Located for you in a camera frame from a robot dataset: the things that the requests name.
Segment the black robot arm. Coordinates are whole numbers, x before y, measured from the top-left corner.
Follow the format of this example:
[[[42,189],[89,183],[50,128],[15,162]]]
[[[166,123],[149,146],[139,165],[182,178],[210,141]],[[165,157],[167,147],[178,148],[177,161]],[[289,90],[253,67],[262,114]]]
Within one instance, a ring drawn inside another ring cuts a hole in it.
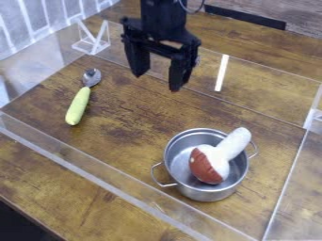
[[[198,63],[202,41],[185,28],[187,0],[141,0],[141,18],[123,17],[122,42],[137,77],[151,68],[154,53],[171,60],[169,88],[181,90]]]

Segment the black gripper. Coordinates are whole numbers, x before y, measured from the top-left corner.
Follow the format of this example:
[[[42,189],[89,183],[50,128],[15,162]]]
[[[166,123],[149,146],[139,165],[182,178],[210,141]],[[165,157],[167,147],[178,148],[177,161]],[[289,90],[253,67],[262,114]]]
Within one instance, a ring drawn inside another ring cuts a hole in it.
[[[141,77],[150,70],[150,54],[171,59],[169,87],[181,90],[197,65],[201,39],[186,29],[185,16],[123,17],[122,42],[131,72]]]

